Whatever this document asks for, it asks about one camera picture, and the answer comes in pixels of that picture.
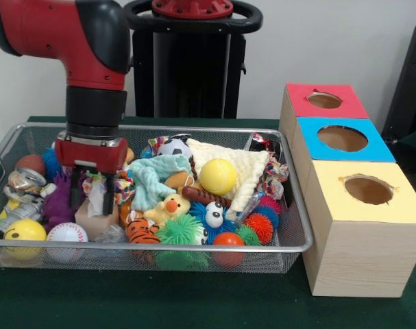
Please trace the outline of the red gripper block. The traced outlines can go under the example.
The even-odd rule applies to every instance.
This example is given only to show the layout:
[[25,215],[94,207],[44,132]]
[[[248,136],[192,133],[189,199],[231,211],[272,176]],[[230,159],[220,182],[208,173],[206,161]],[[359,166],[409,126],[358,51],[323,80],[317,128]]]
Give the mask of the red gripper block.
[[[73,167],[70,185],[70,207],[77,208],[80,202],[80,169],[75,166],[96,168],[98,171],[122,169],[127,155],[127,141],[118,138],[115,146],[87,145],[73,141],[56,140],[55,151],[58,162]],[[114,207],[114,173],[103,173],[106,191],[103,195],[102,215],[110,215]]]

